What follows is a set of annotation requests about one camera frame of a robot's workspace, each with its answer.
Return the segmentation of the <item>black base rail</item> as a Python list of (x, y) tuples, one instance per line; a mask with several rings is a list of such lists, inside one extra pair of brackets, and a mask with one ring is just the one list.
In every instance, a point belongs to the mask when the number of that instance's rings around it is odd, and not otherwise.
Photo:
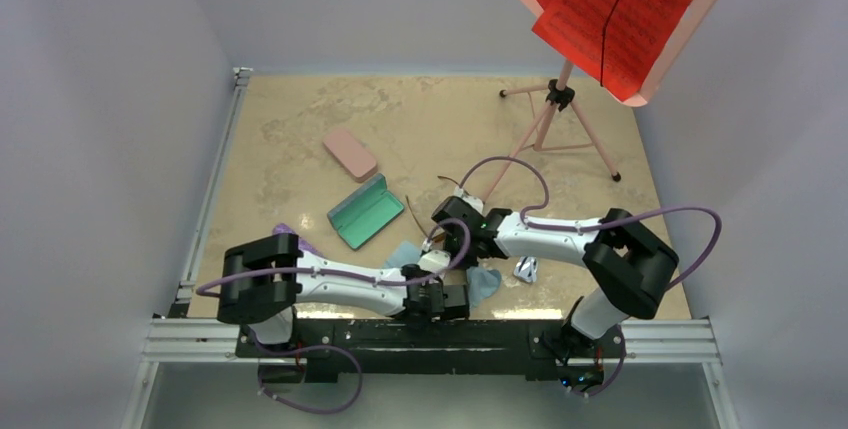
[(291, 342), (258, 349), (241, 327), (234, 354), (268, 365), (279, 352), (304, 348), (308, 383), (334, 382), (360, 367), (366, 374), (517, 375), (599, 384), (603, 364), (624, 355), (619, 330), (580, 342), (561, 320), (454, 320), (413, 327), (390, 319), (300, 319)]

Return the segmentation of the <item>red sheet music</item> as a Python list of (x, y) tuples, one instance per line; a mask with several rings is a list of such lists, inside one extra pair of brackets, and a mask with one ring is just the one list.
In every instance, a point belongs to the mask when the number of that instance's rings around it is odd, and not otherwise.
[(693, 0), (536, 0), (533, 33), (611, 95), (638, 92)]

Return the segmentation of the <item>brown sunglasses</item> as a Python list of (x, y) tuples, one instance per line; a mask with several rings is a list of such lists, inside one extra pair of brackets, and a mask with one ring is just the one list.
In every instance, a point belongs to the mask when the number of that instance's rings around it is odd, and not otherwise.
[(431, 230), (435, 230), (435, 234), (432, 236), (432, 241), (434, 243), (439, 243), (445, 240), (445, 230), (440, 229), (439, 226), (431, 220), (431, 216), (424, 212), (425, 205), (422, 202), (413, 201), (408, 194), (404, 195), (404, 202), (414, 224), (423, 236), (427, 236)]

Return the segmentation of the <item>pink glasses case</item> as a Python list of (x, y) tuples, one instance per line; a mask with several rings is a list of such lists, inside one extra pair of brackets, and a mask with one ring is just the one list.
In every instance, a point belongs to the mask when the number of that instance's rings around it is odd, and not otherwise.
[(375, 156), (346, 128), (336, 128), (324, 136), (324, 148), (356, 182), (362, 183), (378, 170)]

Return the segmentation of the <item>crumpled blue cleaning cloth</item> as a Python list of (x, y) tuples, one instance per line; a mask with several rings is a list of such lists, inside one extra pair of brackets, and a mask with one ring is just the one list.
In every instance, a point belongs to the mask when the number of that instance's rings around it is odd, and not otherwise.
[(478, 307), (490, 298), (501, 286), (502, 275), (496, 269), (474, 266), (465, 271), (468, 301), (471, 308)]

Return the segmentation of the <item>teal glasses case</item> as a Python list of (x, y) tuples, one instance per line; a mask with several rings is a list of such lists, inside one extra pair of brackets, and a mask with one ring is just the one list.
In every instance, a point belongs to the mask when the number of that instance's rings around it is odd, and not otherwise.
[(356, 251), (405, 211), (405, 205), (377, 173), (333, 207), (327, 218), (347, 246)]

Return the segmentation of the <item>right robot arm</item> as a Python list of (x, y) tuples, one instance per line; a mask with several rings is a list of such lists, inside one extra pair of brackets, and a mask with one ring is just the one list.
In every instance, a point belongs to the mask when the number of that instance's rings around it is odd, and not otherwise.
[[(598, 285), (576, 305), (561, 330), (564, 348), (584, 356), (609, 329), (633, 317), (655, 317), (679, 257), (642, 223), (626, 222), (630, 213), (618, 208), (605, 217), (584, 221), (522, 218), (510, 209), (482, 214), (458, 196), (446, 198), (431, 219), (456, 218), (470, 231), (470, 246), (461, 266), (481, 259), (534, 257), (564, 262), (589, 271)], [(573, 231), (559, 231), (572, 225)]]

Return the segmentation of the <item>aluminium frame rail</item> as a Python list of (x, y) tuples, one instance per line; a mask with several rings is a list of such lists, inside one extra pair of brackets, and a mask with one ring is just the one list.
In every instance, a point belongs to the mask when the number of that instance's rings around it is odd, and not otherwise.
[(246, 77), (127, 428), (729, 426), (633, 108), (571, 76)]

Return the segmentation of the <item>white folded glasses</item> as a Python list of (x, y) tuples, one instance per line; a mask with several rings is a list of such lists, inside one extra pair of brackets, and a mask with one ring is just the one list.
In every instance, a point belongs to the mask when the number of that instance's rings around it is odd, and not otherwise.
[(513, 276), (524, 283), (533, 284), (537, 281), (537, 272), (538, 260), (535, 257), (523, 256), (516, 263)]

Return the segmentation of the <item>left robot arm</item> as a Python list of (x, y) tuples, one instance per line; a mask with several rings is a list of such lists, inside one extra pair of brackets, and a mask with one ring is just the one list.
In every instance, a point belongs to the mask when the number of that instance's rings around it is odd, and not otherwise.
[(217, 298), (219, 322), (247, 327), (272, 357), (284, 358), (297, 348), (298, 304), (354, 307), (411, 324), (468, 318), (467, 288), (443, 279), (449, 263), (445, 251), (404, 242), (381, 268), (356, 266), (279, 233), (226, 250), (221, 277), (197, 292)]

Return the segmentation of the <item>blue cleaning cloth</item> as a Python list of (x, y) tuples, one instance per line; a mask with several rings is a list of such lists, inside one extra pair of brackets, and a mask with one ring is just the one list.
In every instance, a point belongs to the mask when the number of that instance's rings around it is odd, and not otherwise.
[(465, 271), (468, 301), (471, 308), (478, 307), (490, 298), (501, 286), (502, 275), (496, 269), (474, 266)]
[(383, 268), (402, 268), (406, 265), (417, 264), (420, 257), (420, 246), (409, 241), (404, 241), (386, 258)]

